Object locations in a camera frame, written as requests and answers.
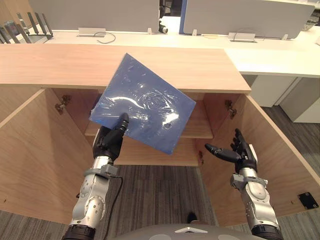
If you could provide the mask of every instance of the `cabinet shelf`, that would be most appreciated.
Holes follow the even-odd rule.
[[[100,124],[90,121],[84,135],[93,137],[97,134]],[[196,101],[194,110],[187,122],[181,138],[186,139],[212,139],[210,123],[207,118],[205,106],[202,100]]]

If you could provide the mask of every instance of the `cabinet hinge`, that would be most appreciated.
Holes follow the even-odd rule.
[[[237,114],[237,110],[232,108],[232,101],[231,100],[225,100],[224,105],[225,105],[225,108],[230,113],[230,119],[233,119],[234,116]]]
[[[61,98],[61,104],[57,103],[54,106],[60,115],[64,113],[64,108],[70,103],[71,98],[72,97],[70,95],[63,95]]]

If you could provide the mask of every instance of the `floor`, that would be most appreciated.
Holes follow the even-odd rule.
[[[263,109],[320,175],[320,124],[292,123],[279,106]],[[110,238],[149,225],[185,223],[189,211],[217,225],[196,167],[121,166],[119,174],[125,179],[113,211]],[[107,203],[119,186],[117,179],[112,181]],[[98,227],[95,240],[102,239],[105,221]],[[319,209],[279,217],[278,221],[285,240],[320,239]],[[1,240],[59,240],[66,228],[64,224],[0,211]],[[247,224],[230,228],[250,233]]]

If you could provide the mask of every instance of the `black cable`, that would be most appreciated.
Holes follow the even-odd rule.
[[[103,41],[100,41],[100,40],[97,40],[98,43],[101,43],[101,44],[109,44],[109,43],[112,43],[116,40],[116,36],[111,33],[111,32],[105,32],[105,31],[98,31],[96,32],[93,36],[95,37],[97,34],[104,34],[104,35],[111,35],[113,36],[113,39],[111,41],[107,41],[107,42],[103,42]]]
[[[121,184],[120,184],[119,190],[118,190],[118,192],[117,192],[117,194],[116,194],[116,196],[115,196],[115,198],[114,198],[114,200],[113,200],[113,203],[112,203],[112,205],[111,205],[110,214],[109,214],[109,218],[108,218],[108,223],[107,223],[107,227],[106,227],[106,232],[105,232],[105,234],[104,234],[103,240],[106,240],[106,239],[107,239],[107,236],[108,236],[108,233],[109,233],[109,228],[110,228],[110,221],[111,221],[111,217],[112,217],[112,212],[113,212],[113,210],[114,210],[114,206],[115,206],[115,204],[116,204],[117,198],[118,198],[119,193],[120,193],[120,191],[121,191],[122,185],[123,185],[123,183],[124,183],[124,179],[123,179],[122,176],[111,176],[111,178],[121,179]]]

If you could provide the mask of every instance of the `blue package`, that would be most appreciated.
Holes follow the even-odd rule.
[[[112,129],[120,115],[128,113],[125,135],[172,154],[195,105],[195,101],[126,53],[91,111],[90,120]]]

